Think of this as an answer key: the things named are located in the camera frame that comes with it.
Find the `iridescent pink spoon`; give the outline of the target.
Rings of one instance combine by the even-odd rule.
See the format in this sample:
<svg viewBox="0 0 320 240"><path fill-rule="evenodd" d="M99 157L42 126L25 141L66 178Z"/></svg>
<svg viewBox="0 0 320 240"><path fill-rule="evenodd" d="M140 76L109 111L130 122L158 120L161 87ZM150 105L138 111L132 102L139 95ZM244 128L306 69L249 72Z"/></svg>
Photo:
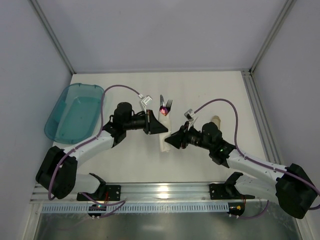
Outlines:
<svg viewBox="0 0 320 240"><path fill-rule="evenodd" d="M160 112L162 115L164 115L164 116L167 116L168 113L169 113L168 109L167 109L166 107L164 107L164 106L161 106L161 107L159 108L159 112Z"/></svg>

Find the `silver table knife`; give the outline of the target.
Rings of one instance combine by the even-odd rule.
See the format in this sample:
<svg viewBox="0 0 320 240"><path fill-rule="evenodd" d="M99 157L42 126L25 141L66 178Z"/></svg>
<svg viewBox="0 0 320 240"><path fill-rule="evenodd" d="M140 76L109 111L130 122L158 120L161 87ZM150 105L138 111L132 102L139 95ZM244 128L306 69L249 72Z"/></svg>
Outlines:
<svg viewBox="0 0 320 240"><path fill-rule="evenodd" d="M159 107L159 109L160 109L160 110L161 110L161 109L164 109L166 105L165 105L165 100L164 100L164 97L163 97L162 94L159 96L159 100L160 100L160 107Z"/></svg>

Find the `black fork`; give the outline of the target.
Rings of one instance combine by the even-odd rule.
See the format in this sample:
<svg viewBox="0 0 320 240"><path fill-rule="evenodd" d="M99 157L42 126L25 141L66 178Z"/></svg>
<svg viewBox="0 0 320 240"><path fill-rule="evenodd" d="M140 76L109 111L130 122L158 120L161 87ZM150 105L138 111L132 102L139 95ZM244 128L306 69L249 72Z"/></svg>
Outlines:
<svg viewBox="0 0 320 240"><path fill-rule="evenodd" d="M171 107L172 107L172 103L173 103L173 100L172 99L169 99L165 106L164 106L164 110L165 110L165 114L167 115L170 111L171 111Z"/></svg>

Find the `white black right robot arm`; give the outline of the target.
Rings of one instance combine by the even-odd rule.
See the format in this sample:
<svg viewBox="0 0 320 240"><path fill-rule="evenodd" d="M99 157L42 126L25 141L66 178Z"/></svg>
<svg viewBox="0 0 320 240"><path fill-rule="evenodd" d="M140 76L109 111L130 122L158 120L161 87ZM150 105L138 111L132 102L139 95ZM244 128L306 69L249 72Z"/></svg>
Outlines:
<svg viewBox="0 0 320 240"><path fill-rule="evenodd" d="M252 159L225 141L213 122L206 123L200 131L186 123L165 138L165 142L177 149L193 145L208 150L214 163L233 169L234 173L221 185L223 197L265 199L296 219L303 219L308 211L315 209L312 205L320 192L299 165L284 166Z"/></svg>

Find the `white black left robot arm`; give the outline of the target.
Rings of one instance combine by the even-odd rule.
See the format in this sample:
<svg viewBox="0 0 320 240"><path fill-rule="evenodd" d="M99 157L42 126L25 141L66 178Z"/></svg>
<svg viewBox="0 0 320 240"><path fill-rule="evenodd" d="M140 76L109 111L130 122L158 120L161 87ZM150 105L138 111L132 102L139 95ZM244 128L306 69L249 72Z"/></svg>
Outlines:
<svg viewBox="0 0 320 240"><path fill-rule="evenodd" d="M79 174L78 167L120 144L131 130L143 130L147 135L169 131L152 110L135 113L130 103L121 102L97 136L67 148L51 147L36 174L36 182L48 191L50 201L61 200L73 193L87 199L103 200L108 191L106 181L94 173Z"/></svg>

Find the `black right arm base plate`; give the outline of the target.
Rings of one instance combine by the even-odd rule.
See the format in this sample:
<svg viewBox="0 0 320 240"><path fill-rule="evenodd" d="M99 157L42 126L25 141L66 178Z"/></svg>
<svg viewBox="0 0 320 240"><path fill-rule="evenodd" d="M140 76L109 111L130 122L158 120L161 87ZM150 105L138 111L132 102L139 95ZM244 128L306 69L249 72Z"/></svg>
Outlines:
<svg viewBox="0 0 320 240"><path fill-rule="evenodd" d="M208 185L211 200L252 200L256 197L239 193L233 185L211 183Z"/></svg>

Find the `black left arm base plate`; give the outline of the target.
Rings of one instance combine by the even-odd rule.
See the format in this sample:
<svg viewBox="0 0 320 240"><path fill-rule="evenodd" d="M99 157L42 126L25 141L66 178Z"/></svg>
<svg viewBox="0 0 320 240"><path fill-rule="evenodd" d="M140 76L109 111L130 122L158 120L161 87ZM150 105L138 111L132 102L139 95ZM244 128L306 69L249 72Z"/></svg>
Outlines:
<svg viewBox="0 0 320 240"><path fill-rule="evenodd" d="M106 184L100 187L95 193L87 193L95 201L119 201L121 198L121 185Z"/></svg>

